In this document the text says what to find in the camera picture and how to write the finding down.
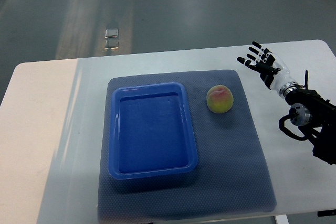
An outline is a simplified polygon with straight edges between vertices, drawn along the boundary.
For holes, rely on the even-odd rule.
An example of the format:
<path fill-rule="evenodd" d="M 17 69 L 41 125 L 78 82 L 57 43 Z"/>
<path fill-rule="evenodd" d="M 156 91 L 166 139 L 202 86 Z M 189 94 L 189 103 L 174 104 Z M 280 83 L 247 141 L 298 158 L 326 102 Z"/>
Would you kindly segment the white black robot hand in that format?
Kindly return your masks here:
<path fill-rule="evenodd" d="M 298 89 L 298 83 L 290 76 L 288 67 L 268 48 L 253 41 L 248 47 L 250 53 L 246 57 L 238 57 L 237 61 L 259 76 L 269 90 L 276 91 L 285 98 L 286 93 Z"/>

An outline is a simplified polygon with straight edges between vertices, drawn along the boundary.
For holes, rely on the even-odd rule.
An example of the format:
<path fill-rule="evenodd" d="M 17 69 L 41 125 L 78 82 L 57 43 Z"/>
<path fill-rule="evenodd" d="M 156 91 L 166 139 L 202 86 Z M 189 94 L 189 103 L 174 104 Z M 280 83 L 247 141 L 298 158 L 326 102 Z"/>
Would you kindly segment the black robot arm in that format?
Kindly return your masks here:
<path fill-rule="evenodd" d="M 316 90 L 308 88 L 308 71 L 305 84 L 288 83 L 280 89 L 290 109 L 279 120 L 279 129 L 290 138 L 313 145 L 313 156 L 335 164 L 335 105 L 325 100 Z"/>

